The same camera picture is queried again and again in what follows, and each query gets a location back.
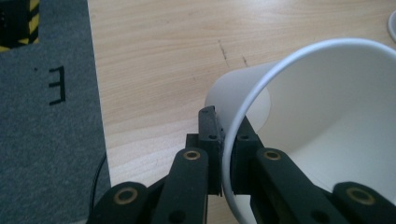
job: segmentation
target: wood grain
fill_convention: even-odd
[[[167,175],[212,83],[334,37],[395,49],[394,0],[89,0],[112,185]],[[210,197],[208,223],[235,223]]]

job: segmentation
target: yellow and black striped tape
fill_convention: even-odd
[[[28,27],[29,34],[24,39],[16,39],[12,42],[3,43],[0,45],[0,52],[6,51],[9,49],[17,48],[20,46],[38,43],[38,24],[39,24],[39,0],[30,0],[28,10]]]

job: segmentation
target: bolt hole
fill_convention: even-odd
[[[120,205],[133,202],[137,198],[137,190],[134,188],[123,188],[114,195],[114,202]]]
[[[176,210],[169,215],[169,221],[172,223],[182,223],[186,219],[186,213]]]
[[[317,223],[329,223],[330,219],[329,216],[322,212],[315,210],[311,213],[311,217],[317,222]]]
[[[271,160],[271,161],[280,160],[279,153],[274,152],[274,151],[266,151],[266,152],[264,152],[264,157],[267,158],[268,160]]]
[[[183,157],[189,161],[195,161],[201,157],[201,154],[197,151],[187,151],[183,154]]]
[[[369,192],[358,188],[349,188],[346,190],[347,196],[357,203],[372,205],[375,203],[375,198]]]

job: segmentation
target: black device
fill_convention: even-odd
[[[38,24],[30,23],[38,20],[38,2],[0,0],[0,47],[12,49],[37,41]]]
[[[198,117],[199,133],[187,134],[169,175],[148,188],[113,187],[87,224],[206,223],[207,195],[221,195],[224,134],[214,106]],[[396,223],[395,205],[373,189],[346,182],[330,193],[312,184],[286,153],[262,144],[247,118],[233,144],[231,178],[234,194],[251,196],[258,223]]]

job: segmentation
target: white paper cup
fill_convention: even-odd
[[[215,106],[226,133],[223,187],[239,222],[254,220],[230,183],[233,141],[247,112],[264,145],[287,152],[314,184],[332,191],[354,181],[396,203],[394,49],[357,38],[319,42],[224,75],[205,105]]]

